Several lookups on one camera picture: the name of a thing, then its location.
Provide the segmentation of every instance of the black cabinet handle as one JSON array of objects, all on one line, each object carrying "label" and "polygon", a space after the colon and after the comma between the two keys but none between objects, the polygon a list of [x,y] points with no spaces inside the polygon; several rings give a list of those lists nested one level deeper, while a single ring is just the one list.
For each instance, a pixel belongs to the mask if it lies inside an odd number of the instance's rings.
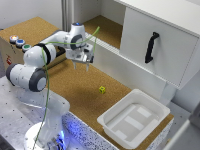
[{"label": "black cabinet handle", "polygon": [[154,40],[156,38],[158,38],[160,35],[156,32],[153,32],[153,36],[151,37],[150,41],[149,41],[149,45],[148,45],[148,48],[147,48],[147,53],[146,53],[146,56],[145,56],[145,63],[148,64],[150,61],[153,60],[153,57],[151,57],[151,53],[152,53],[152,50],[153,50],[153,45],[154,45]]}]

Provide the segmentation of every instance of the black joint ring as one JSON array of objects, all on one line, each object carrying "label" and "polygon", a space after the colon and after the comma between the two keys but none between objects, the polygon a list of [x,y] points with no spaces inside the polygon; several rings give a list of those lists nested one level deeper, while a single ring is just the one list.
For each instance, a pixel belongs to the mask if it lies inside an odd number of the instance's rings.
[{"label": "black joint ring", "polygon": [[42,47],[44,49],[44,51],[45,51],[45,53],[47,55],[47,63],[46,63],[46,65],[48,65],[50,63],[50,61],[51,61],[51,54],[50,54],[48,48],[46,47],[46,45],[44,43],[38,43],[35,46],[40,46],[40,47]]}]

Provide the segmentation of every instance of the empty white container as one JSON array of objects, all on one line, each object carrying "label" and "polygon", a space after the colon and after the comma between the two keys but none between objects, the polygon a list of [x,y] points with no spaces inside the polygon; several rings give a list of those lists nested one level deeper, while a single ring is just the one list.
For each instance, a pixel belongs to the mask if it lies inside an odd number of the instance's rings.
[{"label": "empty white container", "polygon": [[97,121],[105,133],[122,147],[135,149],[169,113],[169,108],[135,89]]}]

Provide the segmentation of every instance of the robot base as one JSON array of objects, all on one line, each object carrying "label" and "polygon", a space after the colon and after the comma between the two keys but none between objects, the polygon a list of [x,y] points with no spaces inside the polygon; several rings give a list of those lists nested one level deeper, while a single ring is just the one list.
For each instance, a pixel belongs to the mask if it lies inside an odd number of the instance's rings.
[{"label": "robot base", "polygon": [[[33,125],[25,134],[24,138],[24,150],[33,150],[33,145],[35,143],[34,138],[37,136],[37,133],[40,129],[41,122]],[[69,144],[70,139],[64,138],[65,145],[67,146]],[[39,145],[35,144],[34,150],[49,150],[49,147],[45,145],[43,148],[41,148]]]}]

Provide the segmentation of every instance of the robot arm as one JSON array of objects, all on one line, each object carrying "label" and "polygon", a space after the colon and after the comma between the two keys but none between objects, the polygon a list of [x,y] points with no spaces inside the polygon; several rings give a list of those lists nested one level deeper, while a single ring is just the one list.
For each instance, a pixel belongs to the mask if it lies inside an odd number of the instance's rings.
[{"label": "robot arm", "polygon": [[74,23],[71,25],[70,32],[59,31],[28,50],[24,54],[24,65],[11,64],[6,71],[6,76],[15,86],[32,92],[40,92],[45,88],[47,81],[42,69],[45,65],[42,48],[45,51],[47,65],[58,56],[54,46],[60,46],[65,49],[66,58],[71,59],[74,65],[78,62],[85,63],[88,67],[89,63],[93,63],[93,46],[83,41],[85,41],[84,25]]}]

